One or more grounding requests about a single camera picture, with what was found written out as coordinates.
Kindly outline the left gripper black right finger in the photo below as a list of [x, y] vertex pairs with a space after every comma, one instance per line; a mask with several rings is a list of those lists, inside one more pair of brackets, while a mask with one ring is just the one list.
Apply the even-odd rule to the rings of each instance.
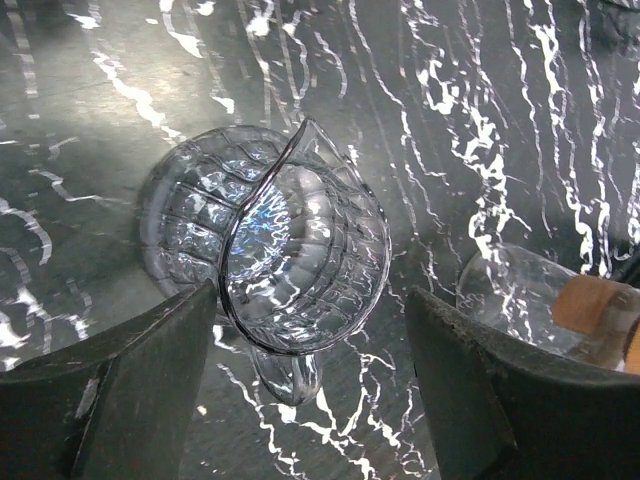
[[638, 376], [548, 353], [421, 288], [405, 319], [441, 478], [638, 478]]

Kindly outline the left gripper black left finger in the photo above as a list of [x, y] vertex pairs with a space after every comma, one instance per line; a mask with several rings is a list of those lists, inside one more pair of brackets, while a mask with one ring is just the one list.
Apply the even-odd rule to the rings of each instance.
[[2, 373], [2, 478], [177, 478], [216, 304], [206, 281]]

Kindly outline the glass carafe with brown band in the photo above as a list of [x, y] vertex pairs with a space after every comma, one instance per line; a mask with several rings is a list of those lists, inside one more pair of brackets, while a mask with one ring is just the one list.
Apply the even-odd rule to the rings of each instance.
[[456, 288], [471, 319], [548, 353], [637, 375], [639, 289], [513, 244], [476, 254]]

